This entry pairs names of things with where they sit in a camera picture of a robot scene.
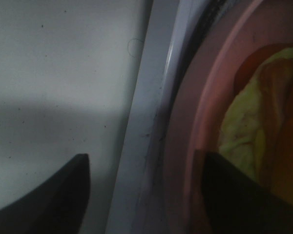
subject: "black object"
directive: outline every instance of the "black object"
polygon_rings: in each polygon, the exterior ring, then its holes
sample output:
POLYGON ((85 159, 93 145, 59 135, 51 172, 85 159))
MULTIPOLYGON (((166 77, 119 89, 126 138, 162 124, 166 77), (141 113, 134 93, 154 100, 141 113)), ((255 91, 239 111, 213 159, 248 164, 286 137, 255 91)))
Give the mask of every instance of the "black object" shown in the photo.
POLYGON ((79 154, 35 190, 0 210, 0 234, 77 234, 89 193, 89 158, 79 154))
POLYGON ((217 153, 206 155, 201 189, 214 234, 293 234, 293 206, 217 153))

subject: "circular mark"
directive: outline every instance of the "circular mark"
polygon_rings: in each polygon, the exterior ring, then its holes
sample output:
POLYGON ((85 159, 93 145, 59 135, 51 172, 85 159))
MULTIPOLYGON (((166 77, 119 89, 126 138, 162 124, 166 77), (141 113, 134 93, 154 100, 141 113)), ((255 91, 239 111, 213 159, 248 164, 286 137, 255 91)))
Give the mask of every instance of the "circular mark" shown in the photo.
POLYGON ((140 58, 144 42, 140 39, 133 38, 128 42, 127 50, 133 58, 140 58))

